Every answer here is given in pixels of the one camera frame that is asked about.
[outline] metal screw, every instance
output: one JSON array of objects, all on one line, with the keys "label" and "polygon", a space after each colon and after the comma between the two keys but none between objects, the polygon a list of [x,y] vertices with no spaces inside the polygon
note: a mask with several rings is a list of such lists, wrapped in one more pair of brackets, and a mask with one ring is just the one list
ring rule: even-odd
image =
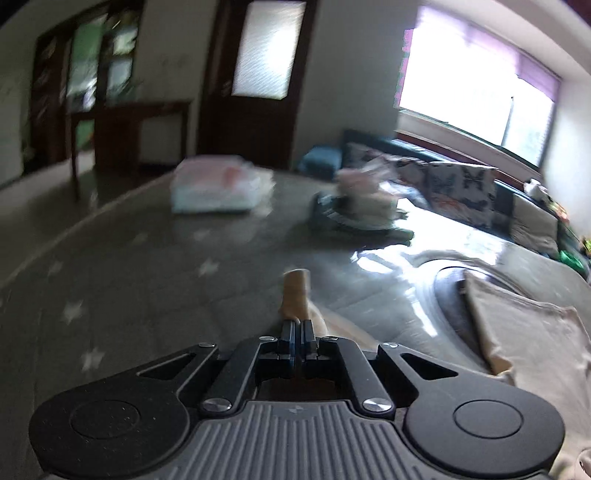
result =
[{"label": "metal screw", "polygon": [[213,413],[220,413],[230,410],[230,408],[232,408],[232,404],[225,398],[208,398],[207,400],[203,400],[201,407],[203,407],[204,410]]},{"label": "metal screw", "polygon": [[383,413],[390,410],[393,405],[391,401],[386,400],[385,398],[368,398],[363,402],[363,407],[367,411]]}]

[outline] table leg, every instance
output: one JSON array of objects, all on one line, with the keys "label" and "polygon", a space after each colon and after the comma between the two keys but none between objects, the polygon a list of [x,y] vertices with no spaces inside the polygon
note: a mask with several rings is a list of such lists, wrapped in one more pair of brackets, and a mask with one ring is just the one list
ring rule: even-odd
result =
[{"label": "table leg", "polygon": [[76,125],[77,122],[70,119],[70,152],[72,153],[72,187],[74,188],[74,198],[80,201],[80,182],[78,180],[78,152],[76,149]]},{"label": "table leg", "polygon": [[189,128],[189,107],[183,110],[181,119],[181,161],[187,157],[187,130]]}]

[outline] purple curtain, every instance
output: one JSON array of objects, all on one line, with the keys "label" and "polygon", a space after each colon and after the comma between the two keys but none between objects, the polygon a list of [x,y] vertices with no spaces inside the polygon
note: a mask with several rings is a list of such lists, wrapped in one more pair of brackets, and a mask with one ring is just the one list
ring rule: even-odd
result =
[{"label": "purple curtain", "polygon": [[560,80],[538,62],[521,53],[517,75],[555,102],[558,98]]},{"label": "purple curtain", "polygon": [[[539,62],[496,36],[475,27],[465,20],[460,20],[430,7],[421,7],[419,9],[417,27],[426,27],[433,31],[439,30],[445,35],[451,33],[462,36],[467,45],[482,48],[488,53],[495,54],[507,62],[508,65],[511,65],[520,79],[537,88],[553,102],[557,100],[560,79]],[[406,52],[405,59],[408,63],[408,54]]]},{"label": "purple curtain", "polygon": [[398,84],[396,85],[396,97],[394,97],[394,107],[400,107],[402,98],[402,89],[404,88],[404,79],[408,68],[408,57],[410,56],[410,47],[413,43],[413,29],[404,31],[404,44],[402,45],[402,65],[400,65],[400,74],[398,75]]}]

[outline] door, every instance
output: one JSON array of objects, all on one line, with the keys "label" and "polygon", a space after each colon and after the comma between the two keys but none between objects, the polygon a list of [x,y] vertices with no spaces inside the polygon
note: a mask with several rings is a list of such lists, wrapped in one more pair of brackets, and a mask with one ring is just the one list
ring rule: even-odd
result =
[{"label": "door", "polygon": [[31,87],[31,144],[42,167],[66,159],[66,82],[71,41],[55,31],[37,41]]},{"label": "door", "polygon": [[289,168],[316,0],[221,0],[197,151]]}]

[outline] blanket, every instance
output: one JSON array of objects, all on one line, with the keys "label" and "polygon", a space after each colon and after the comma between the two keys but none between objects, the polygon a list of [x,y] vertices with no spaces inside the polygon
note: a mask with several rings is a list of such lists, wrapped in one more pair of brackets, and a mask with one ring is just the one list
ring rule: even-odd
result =
[{"label": "blanket", "polygon": [[550,475],[589,480],[591,342],[577,311],[526,299],[471,273],[466,296],[492,372],[562,415],[566,436]]}]

